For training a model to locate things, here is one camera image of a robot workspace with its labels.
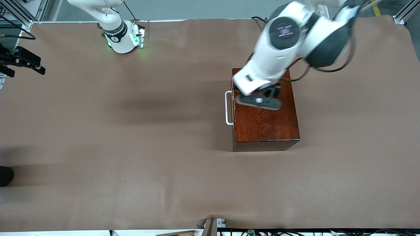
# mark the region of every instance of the black object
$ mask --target black object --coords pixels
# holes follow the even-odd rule
[[[121,25],[114,30],[104,30],[104,29],[102,30],[106,33],[106,35],[112,42],[121,42],[121,39],[127,33],[127,29],[128,29],[127,25],[123,21],[121,22]]]
[[[14,176],[12,168],[0,165],[0,187],[8,185]]]
[[[270,26],[270,42],[280,50],[293,47],[300,37],[297,23],[288,17],[276,18]]]
[[[262,22],[264,22],[264,23],[266,23],[267,24],[267,17],[265,18],[265,19],[263,19],[263,18],[261,18],[261,17],[259,17],[259,16],[253,16],[253,17],[251,17],[251,19],[258,19],[258,20],[260,20],[260,21],[262,21]]]
[[[350,39],[351,33],[351,28],[348,24],[338,28],[306,57],[306,61],[314,68],[334,64]]]
[[[277,99],[281,91],[281,85],[276,84],[264,89],[257,90],[257,95],[245,96],[242,93],[236,97],[236,102],[241,105],[264,108],[269,110],[278,110],[282,102]]]
[[[17,46],[14,52],[0,43],[0,72],[14,77],[15,71],[7,66],[27,67],[41,75],[45,75],[45,68],[41,66],[41,58],[23,47]]]
[[[21,31],[27,33],[30,37],[26,37],[26,36],[21,36],[21,35],[11,35],[11,34],[2,34],[0,35],[0,38],[18,38],[18,39],[29,39],[29,40],[35,40],[37,39],[33,34],[31,34],[29,31],[25,30],[24,28],[20,27],[19,25],[13,23],[13,21],[7,19],[6,17],[4,17],[4,14],[0,15],[0,18],[2,18],[3,20],[7,21],[9,24],[11,24],[12,26],[16,27],[17,29],[20,29]]]

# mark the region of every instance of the wooden box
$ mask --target wooden box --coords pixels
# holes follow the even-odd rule
[[[239,70],[240,68],[234,68],[232,76]],[[290,78],[289,71],[283,77]],[[232,81],[234,152],[285,151],[299,142],[291,82],[281,81],[279,84],[281,92],[278,98],[283,105],[279,110],[267,110],[237,104],[235,98],[239,95],[239,90]]]

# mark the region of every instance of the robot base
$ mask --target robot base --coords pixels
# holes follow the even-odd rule
[[[233,69],[232,76],[240,69]],[[289,72],[284,78],[290,78]],[[285,151],[300,140],[296,108],[291,82],[281,81],[281,93],[278,97],[283,102],[278,110],[267,110],[249,105],[241,105],[235,99],[240,91],[232,81],[232,110],[227,111],[233,120],[233,151],[263,152]]]
[[[108,40],[108,45],[117,53],[129,53],[134,48],[140,47],[140,44],[143,40],[143,32],[140,31],[138,25],[132,23],[131,21],[124,21],[127,25],[127,33],[124,37],[121,38],[120,42],[113,42]]]

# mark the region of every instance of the black cable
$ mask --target black cable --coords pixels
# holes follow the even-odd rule
[[[357,234],[359,234],[359,236],[363,236],[363,235],[364,235],[362,232],[360,232],[360,231],[358,231],[358,230],[355,230],[355,232],[356,232]]]
[[[99,29],[102,29],[102,26],[101,26],[99,23],[96,23],[96,26],[97,26]],[[101,36],[102,36],[102,37],[105,37],[105,32],[102,32]]]
[[[330,72],[337,72],[337,71],[341,71],[344,67],[346,67],[349,63],[350,63],[350,61],[353,59],[353,56],[354,56],[354,51],[356,50],[356,40],[355,40],[355,38],[354,38],[354,35],[352,34],[352,37],[350,38],[350,54],[349,54],[349,56],[347,57],[347,60],[346,60],[346,62],[344,63],[344,65],[343,66],[341,66],[340,68],[338,68],[338,69],[334,69],[334,70],[324,70],[324,69],[321,69],[321,68],[314,68],[315,70],[317,70],[317,71],[321,71],[321,72],[328,72],[328,73],[330,73]]]
[[[111,8],[111,10],[115,11],[116,13],[119,14],[119,12],[117,10],[115,10],[115,8]]]
[[[258,19],[258,20],[260,20],[260,21],[262,21],[264,23],[267,23],[267,20],[264,20],[263,18],[261,18],[259,16],[253,16],[253,17],[251,17],[251,19]]]
[[[282,235],[282,234],[287,234],[287,235],[289,235],[289,236],[294,236],[293,234],[290,234],[290,233],[287,233],[287,232],[280,232],[281,234],[277,234],[277,235]]]
[[[130,12],[130,14],[133,16],[132,21],[138,21],[138,19],[134,16],[133,12],[130,10],[130,8],[127,6],[127,3],[124,2],[124,5],[126,6],[127,10]]]
[[[22,27],[18,26],[15,23],[13,23],[12,21],[10,21],[9,19],[7,19],[6,17],[0,16],[0,18],[3,18],[5,21],[9,22],[10,24],[12,24],[13,26],[15,26],[16,28],[24,31],[29,36],[31,36],[31,37],[26,37],[26,36],[19,36],[19,35],[4,34],[4,37],[5,38],[18,38],[18,39],[29,39],[29,40],[35,40],[35,39],[37,39],[33,34],[29,33],[29,31],[23,29]]]
[[[254,230],[255,231],[255,235],[259,235],[259,236],[263,236],[259,231],[257,231],[257,230]]]
[[[400,235],[400,236],[403,236],[403,234],[402,233],[400,233],[400,232],[397,232],[397,231],[394,231],[394,230],[390,230],[390,229],[380,229],[380,230],[378,230],[378,231],[375,231],[375,232],[373,232],[373,233],[368,233],[368,234],[365,234],[365,235],[367,235],[367,236],[371,236],[372,234],[375,234],[375,233],[379,233],[379,232],[381,232],[381,231],[386,231],[386,232],[391,232],[391,233],[394,233],[394,234],[398,234],[398,235]]]
[[[0,7],[0,15],[4,16],[4,14],[6,14],[6,8]]]
[[[290,67],[292,67],[294,64],[296,64],[296,62],[298,62],[298,61],[300,61],[300,60],[302,60],[303,58],[298,58],[298,59],[296,59],[292,64],[290,64],[290,66],[287,68],[287,69],[289,69]],[[310,66],[307,66],[306,67],[306,69],[305,69],[305,72],[303,72],[303,74],[299,77],[299,78],[297,78],[297,79],[286,79],[286,78],[280,78],[280,80],[281,81],[286,81],[286,82],[296,82],[296,81],[299,81],[299,80],[301,80],[303,77],[305,77],[305,75],[306,74],[308,74],[308,72],[309,72],[309,69],[310,69]],[[298,233],[298,232],[294,232],[294,231],[292,231],[292,230],[286,230],[286,231],[288,231],[288,232],[292,232],[292,233],[295,233],[295,234],[297,234],[297,235],[299,235],[299,236],[304,236],[303,234],[300,234],[300,233]]]
[[[345,232],[345,231],[341,231],[341,230],[337,230],[336,233],[343,233],[343,234],[338,234],[337,236],[355,236],[355,233],[349,233],[349,232]]]

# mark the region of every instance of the green led light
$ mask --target green led light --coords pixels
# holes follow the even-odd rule
[[[112,46],[111,46],[111,43],[109,42],[108,37],[107,37],[107,36],[105,36],[105,38],[106,38],[106,41],[108,42],[108,46],[112,47]]]
[[[138,45],[139,44],[139,37],[135,34],[130,34],[131,35],[131,40],[133,41],[134,45]]]

